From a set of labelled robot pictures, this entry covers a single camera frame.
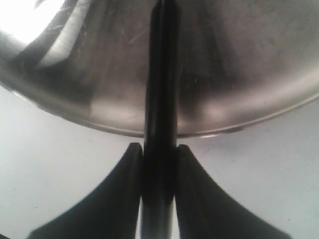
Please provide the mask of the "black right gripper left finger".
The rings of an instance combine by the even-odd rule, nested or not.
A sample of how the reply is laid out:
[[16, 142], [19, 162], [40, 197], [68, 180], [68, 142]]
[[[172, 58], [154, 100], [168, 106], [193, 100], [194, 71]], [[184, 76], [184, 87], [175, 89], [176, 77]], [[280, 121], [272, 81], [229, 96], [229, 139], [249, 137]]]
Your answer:
[[101, 182], [70, 210], [34, 230], [30, 239], [133, 239], [141, 196], [142, 147], [129, 144]]

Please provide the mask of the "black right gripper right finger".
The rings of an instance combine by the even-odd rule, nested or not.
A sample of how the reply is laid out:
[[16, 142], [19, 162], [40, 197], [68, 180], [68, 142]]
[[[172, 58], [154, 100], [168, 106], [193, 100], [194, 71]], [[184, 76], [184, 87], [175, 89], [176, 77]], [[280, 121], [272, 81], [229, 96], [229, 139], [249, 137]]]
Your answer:
[[182, 239], [288, 239], [224, 192], [187, 145], [177, 148], [175, 203]]

